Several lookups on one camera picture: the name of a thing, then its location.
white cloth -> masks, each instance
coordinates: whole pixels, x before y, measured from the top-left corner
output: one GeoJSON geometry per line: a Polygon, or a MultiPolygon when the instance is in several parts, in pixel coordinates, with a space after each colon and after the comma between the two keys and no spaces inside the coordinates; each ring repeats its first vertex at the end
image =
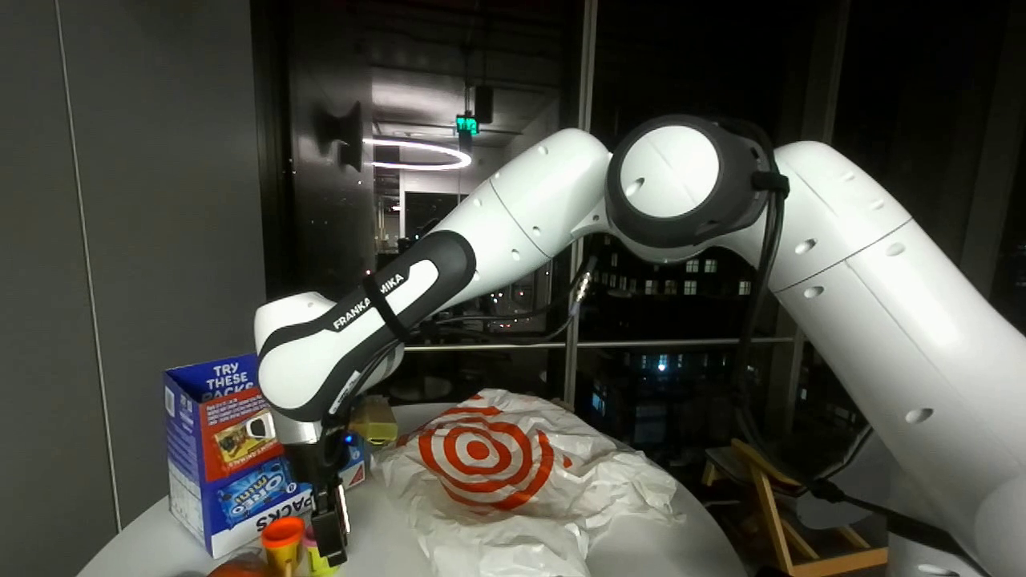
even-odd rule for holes
{"type": "Polygon", "coordinates": [[[443,577],[588,577],[617,519],[680,519],[680,485],[543,396],[489,387],[379,460],[443,577]]]}

ceiling light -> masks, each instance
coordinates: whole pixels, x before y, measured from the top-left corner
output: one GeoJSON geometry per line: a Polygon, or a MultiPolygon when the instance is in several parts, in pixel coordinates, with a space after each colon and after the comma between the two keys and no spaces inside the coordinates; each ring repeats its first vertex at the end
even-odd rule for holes
{"type": "Polygon", "coordinates": [[[471,168],[471,153],[456,149],[456,146],[443,146],[443,143],[429,143],[429,140],[362,138],[362,143],[397,146],[401,153],[415,149],[415,153],[429,156],[429,161],[366,161],[368,168],[379,168],[379,171],[462,171],[462,168],[471,168]]]}

red and white target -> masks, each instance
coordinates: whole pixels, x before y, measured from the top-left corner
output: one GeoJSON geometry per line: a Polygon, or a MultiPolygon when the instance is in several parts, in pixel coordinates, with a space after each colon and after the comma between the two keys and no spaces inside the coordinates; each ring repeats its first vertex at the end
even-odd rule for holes
{"type": "Polygon", "coordinates": [[[531,503],[561,460],[545,430],[523,430],[493,407],[456,407],[417,445],[456,499],[496,508],[531,503]]]}

blue cereal box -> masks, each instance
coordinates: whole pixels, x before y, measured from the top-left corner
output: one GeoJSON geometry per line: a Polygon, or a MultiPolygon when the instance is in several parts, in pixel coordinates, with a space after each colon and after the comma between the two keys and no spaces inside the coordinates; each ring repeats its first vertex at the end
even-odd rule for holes
{"type": "Polygon", "coordinates": [[[256,355],[179,364],[164,376],[172,508],[212,557],[255,546],[260,528],[313,508],[284,445],[268,436],[256,355]]]}

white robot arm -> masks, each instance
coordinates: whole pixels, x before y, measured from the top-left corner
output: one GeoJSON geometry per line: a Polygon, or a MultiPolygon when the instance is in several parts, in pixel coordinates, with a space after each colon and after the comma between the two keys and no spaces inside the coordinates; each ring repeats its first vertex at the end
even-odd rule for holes
{"type": "Polygon", "coordinates": [[[260,387],[293,421],[278,436],[314,442],[328,412],[388,377],[403,330],[509,284],[584,234],[617,234],[651,264],[729,246],[759,266],[772,223],[771,293],[937,507],[926,521],[984,570],[1020,575],[1026,339],[873,177],[816,140],[771,149],[744,126],[693,115],[645,126],[617,153],[558,132],[362,293],[260,308],[260,387]]]}

